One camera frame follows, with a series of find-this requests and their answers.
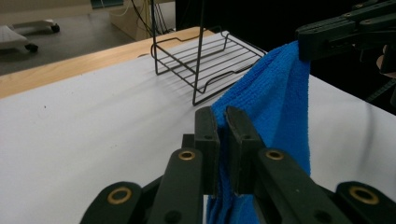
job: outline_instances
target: black wire rack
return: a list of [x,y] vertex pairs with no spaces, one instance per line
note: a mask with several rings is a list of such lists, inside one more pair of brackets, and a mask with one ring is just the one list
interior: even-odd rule
[[[152,30],[155,30],[153,4],[151,0]],[[204,38],[205,31],[211,31],[214,35]],[[220,26],[205,29],[202,18],[200,34],[197,37],[195,41],[166,50],[161,47],[161,43],[170,40],[182,43],[190,39],[169,38],[157,41],[156,35],[153,34],[151,46],[156,74],[173,73],[191,86],[193,105],[198,105],[230,88],[266,54],[264,50],[229,32],[221,31]]]

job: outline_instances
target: white table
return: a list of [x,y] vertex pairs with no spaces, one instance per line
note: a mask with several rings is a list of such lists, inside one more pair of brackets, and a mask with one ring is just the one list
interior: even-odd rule
[[[0,100],[0,223],[79,223],[106,186],[145,186],[193,133],[191,87],[144,56]],[[396,200],[396,118],[311,77],[312,177]]]

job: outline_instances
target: towel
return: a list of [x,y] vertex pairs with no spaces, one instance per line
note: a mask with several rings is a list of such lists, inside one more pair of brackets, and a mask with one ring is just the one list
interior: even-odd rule
[[[297,40],[272,49],[211,106],[219,131],[227,128],[228,105],[243,109],[265,145],[287,151],[310,175],[309,73],[310,62],[299,60]],[[253,195],[231,192],[224,137],[220,137],[219,195],[208,197],[206,223],[259,223]]]

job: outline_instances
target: floor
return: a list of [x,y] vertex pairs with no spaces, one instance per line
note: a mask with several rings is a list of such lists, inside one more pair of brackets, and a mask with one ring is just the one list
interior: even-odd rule
[[38,51],[0,49],[0,76],[134,42],[111,24],[105,11],[54,21],[61,28],[59,33],[53,33],[49,26],[15,28],[38,45]]

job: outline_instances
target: black wheel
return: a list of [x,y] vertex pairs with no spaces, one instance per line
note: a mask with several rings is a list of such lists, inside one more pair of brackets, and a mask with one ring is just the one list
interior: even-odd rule
[[33,53],[37,52],[37,50],[38,50],[38,46],[35,45],[35,44],[28,44],[28,45],[25,45],[25,48],[26,48],[27,50],[29,50],[30,52],[33,52]]
[[58,33],[61,31],[61,27],[59,27],[58,24],[51,26],[50,29],[52,30],[53,33]]

